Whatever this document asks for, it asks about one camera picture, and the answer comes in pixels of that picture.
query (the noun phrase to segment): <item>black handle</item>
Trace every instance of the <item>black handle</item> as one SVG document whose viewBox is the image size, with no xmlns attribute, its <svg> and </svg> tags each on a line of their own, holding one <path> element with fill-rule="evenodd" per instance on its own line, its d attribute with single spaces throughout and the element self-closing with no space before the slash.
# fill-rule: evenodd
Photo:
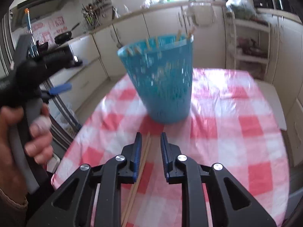
<svg viewBox="0 0 303 227">
<path fill-rule="evenodd" d="M 42 166 L 38 165 L 34 158 L 29 157 L 24 146 L 32 140 L 29 127 L 40 116 L 43 101 L 41 98 L 29 100 L 25 105 L 24 117 L 20 123 L 9 129 L 9 144 L 16 165 L 25 177 L 28 192 L 34 193 L 47 179 L 48 175 Z"/>
<path fill-rule="evenodd" d="M 80 22 L 77 23 L 77 24 L 71 29 L 71 31 L 73 31 L 74 29 L 76 29 L 79 25 L 80 25 Z"/>
</svg>

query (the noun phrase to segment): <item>cabinet handle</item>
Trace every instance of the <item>cabinet handle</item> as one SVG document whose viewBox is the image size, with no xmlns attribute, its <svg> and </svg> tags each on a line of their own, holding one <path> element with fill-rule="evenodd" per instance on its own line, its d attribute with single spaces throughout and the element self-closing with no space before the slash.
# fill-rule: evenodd
<svg viewBox="0 0 303 227">
<path fill-rule="evenodd" d="M 112 38 L 112 40 L 114 41 L 114 43 L 116 43 L 116 41 L 115 41 L 115 39 L 114 39 L 114 36 L 113 36 L 113 32 L 112 32 L 112 30 L 109 30 L 110 31 L 110 34 L 111 34 L 111 38 Z"/>
<path fill-rule="evenodd" d="M 87 81 L 85 84 L 83 84 L 80 89 L 85 88 L 88 84 L 89 84 L 89 81 Z"/>
<path fill-rule="evenodd" d="M 283 42 L 283 26 L 280 26 L 280 42 Z"/>
<path fill-rule="evenodd" d="M 190 25 L 190 18 L 189 18 L 189 16 L 187 16 L 187 21 L 188 21 L 188 25 L 191 26 Z"/>
<path fill-rule="evenodd" d="M 296 124 L 296 122 L 294 123 L 294 130 L 295 130 L 295 132 L 296 132 L 296 135 L 297 135 L 297 137 L 298 137 L 298 139 L 299 139 L 299 141 L 300 141 L 300 145 L 302 144 L 302 139 L 301 139 L 301 137 L 300 137 L 300 135 L 299 135 L 299 132 L 298 132 L 298 129 L 297 129 L 297 124 Z"/>
<path fill-rule="evenodd" d="M 183 24 L 182 24 L 182 21 L 181 21 L 181 15 L 180 15 L 180 12 L 178 13 L 178 16 L 179 16 L 180 25 L 181 25 L 181 27 L 183 27 Z"/>
<path fill-rule="evenodd" d="M 121 39 L 120 32 L 118 29 L 116 29 L 116 33 L 117 33 L 118 38 Z"/>
</svg>

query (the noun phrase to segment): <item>frying pan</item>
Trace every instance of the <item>frying pan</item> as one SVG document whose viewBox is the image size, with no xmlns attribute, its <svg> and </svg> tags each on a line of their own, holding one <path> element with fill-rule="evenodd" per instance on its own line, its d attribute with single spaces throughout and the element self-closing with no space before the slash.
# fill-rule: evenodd
<svg viewBox="0 0 303 227">
<path fill-rule="evenodd" d="M 80 23 L 77 23 L 70 31 L 66 31 L 64 33 L 59 34 L 55 37 L 55 43 L 58 45 L 64 44 L 65 42 L 72 39 L 72 31 L 76 29 Z"/>
</svg>

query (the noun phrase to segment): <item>blue trigger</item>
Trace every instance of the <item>blue trigger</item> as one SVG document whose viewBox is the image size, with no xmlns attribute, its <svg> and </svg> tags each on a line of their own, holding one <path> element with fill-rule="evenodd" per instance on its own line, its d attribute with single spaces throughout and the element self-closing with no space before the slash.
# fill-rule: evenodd
<svg viewBox="0 0 303 227">
<path fill-rule="evenodd" d="M 48 92 L 50 95 L 56 96 L 59 95 L 63 92 L 69 91 L 72 89 L 72 84 L 71 83 L 65 83 L 62 85 L 58 85 L 52 89 L 50 89 Z"/>
</svg>

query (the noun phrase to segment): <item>table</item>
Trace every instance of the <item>table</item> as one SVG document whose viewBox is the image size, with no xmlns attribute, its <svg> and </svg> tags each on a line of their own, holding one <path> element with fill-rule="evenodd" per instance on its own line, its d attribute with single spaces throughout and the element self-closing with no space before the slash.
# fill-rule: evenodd
<svg viewBox="0 0 303 227">
<path fill-rule="evenodd" d="M 169 143 L 197 163 L 223 164 L 281 225 L 289 193 L 287 154 L 272 110 L 247 72 L 194 69 L 190 115 L 171 125 L 148 116 L 126 75 L 76 136 L 52 178 L 53 186 L 58 188 L 83 163 L 97 166 L 120 154 L 138 131 L 143 138 L 150 132 L 152 144 L 128 227 L 181 226 L 181 185 L 168 185 L 163 174 L 163 131 Z M 122 185 L 122 209 L 129 191 L 130 185 Z"/>
</svg>

